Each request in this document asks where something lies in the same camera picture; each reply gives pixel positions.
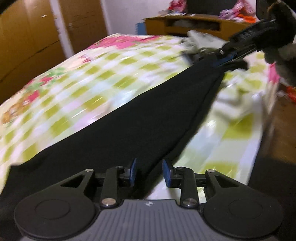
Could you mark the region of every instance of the green and white checkered fabric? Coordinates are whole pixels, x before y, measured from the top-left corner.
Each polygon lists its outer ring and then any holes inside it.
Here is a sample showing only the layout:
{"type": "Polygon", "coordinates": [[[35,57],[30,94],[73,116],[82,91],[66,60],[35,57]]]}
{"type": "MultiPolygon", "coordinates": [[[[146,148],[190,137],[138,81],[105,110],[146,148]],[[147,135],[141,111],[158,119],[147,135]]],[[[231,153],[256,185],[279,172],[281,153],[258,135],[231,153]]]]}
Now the green and white checkered fabric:
{"type": "MultiPolygon", "coordinates": [[[[84,50],[28,83],[11,98],[17,101],[10,109],[11,100],[2,104],[0,110],[8,117],[0,126],[0,190],[10,165],[28,161],[185,70],[188,65],[180,56],[179,42],[178,37],[163,36],[121,50],[84,50]]],[[[264,91],[267,66],[260,53],[249,61],[253,66],[240,85],[247,92],[264,91]]],[[[237,75],[228,73],[225,81],[237,75]]],[[[177,166],[196,172],[216,168],[245,182],[261,139],[260,115],[261,109],[255,107],[249,116],[231,123],[210,111],[177,166]]]]}

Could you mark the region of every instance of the wooden wardrobe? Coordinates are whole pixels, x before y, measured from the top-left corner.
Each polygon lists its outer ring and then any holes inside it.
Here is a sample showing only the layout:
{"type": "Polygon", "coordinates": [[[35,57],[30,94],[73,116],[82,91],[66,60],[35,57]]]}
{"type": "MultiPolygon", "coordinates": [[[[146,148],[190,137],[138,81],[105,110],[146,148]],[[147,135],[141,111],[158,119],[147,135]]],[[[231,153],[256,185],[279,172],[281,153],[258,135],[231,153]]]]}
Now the wooden wardrobe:
{"type": "Polygon", "coordinates": [[[49,0],[17,0],[0,15],[0,104],[64,60],[49,0]]]}

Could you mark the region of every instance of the wooden cabinet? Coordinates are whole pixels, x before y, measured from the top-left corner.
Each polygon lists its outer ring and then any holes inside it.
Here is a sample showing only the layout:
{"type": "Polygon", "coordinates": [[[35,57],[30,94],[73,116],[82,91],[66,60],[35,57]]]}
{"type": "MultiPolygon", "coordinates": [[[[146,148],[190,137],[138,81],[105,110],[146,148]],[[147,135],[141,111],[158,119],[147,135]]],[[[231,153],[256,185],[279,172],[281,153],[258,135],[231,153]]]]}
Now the wooden cabinet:
{"type": "Polygon", "coordinates": [[[187,36],[190,30],[207,33],[228,40],[230,36],[245,29],[249,23],[236,23],[218,18],[218,16],[195,14],[184,16],[159,16],[145,19],[146,31],[149,35],[187,36]],[[176,25],[176,21],[185,20],[191,27],[176,25]]]}
{"type": "Polygon", "coordinates": [[[49,0],[17,0],[0,15],[0,104],[63,60],[49,0]]]}

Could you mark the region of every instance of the wooden tv stand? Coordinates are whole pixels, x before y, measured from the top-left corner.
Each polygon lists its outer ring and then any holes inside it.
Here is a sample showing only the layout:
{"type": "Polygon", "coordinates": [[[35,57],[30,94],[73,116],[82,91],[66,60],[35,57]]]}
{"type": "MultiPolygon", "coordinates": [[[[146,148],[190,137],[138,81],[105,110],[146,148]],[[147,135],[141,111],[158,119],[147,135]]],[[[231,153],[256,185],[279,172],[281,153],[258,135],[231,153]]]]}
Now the wooden tv stand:
{"type": "Polygon", "coordinates": [[[184,16],[158,16],[146,18],[146,31],[149,35],[176,35],[187,36],[189,30],[196,30],[212,34],[221,39],[228,40],[233,34],[245,29],[249,23],[237,23],[231,20],[224,20],[214,15],[195,14],[184,16]],[[192,27],[175,26],[178,20],[189,20],[192,27]]]}

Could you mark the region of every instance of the bed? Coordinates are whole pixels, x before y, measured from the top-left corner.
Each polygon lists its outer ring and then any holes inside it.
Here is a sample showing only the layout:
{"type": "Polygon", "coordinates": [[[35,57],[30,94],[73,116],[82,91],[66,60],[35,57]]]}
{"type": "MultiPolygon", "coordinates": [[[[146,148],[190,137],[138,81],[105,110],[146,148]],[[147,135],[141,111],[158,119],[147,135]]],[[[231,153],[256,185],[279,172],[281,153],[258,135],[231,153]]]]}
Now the bed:
{"type": "MultiPolygon", "coordinates": [[[[179,43],[180,38],[173,36],[108,36],[37,76],[4,102],[0,106],[0,190],[10,165],[30,160],[188,68],[179,43]]],[[[249,70],[227,72],[223,82],[235,83],[241,93],[250,94],[250,113],[230,121],[211,109],[175,166],[198,173],[216,169],[248,183],[263,132],[268,65],[261,52],[245,60],[249,70]]],[[[178,197],[179,191],[168,190],[163,178],[147,195],[149,199],[178,197]]]]}

